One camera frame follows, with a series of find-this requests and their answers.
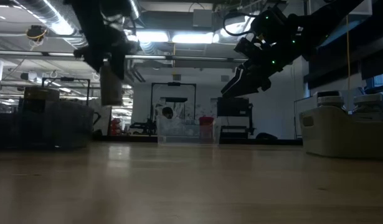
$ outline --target person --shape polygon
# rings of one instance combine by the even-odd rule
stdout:
[[[167,119],[172,119],[173,117],[173,110],[170,107],[165,107],[162,109],[162,115],[165,116]]]

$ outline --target clear plastic bin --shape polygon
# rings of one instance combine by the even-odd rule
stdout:
[[[158,144],[208,144],[217,145],[220,124],[215,119],[211,125],[201,126],[197,120],[167,119],[157,117]]]

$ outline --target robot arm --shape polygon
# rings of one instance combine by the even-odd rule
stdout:
[[[316,47],[320,46],[337,25],[363,0],[334,0],[309,16],[291,14],[288,18],[277,8],[269,8],[259,16],[235,12],[233,16],[250,16],[255,19],[251,28],[241,34],[253,34],[251,41],[241,38],[236,52],[248,60],[237,67],[235,76],[222,89],[223,97],[235,97],[258,93],[271,87],[269,77],[283,70],[299,56],[309,60]]]

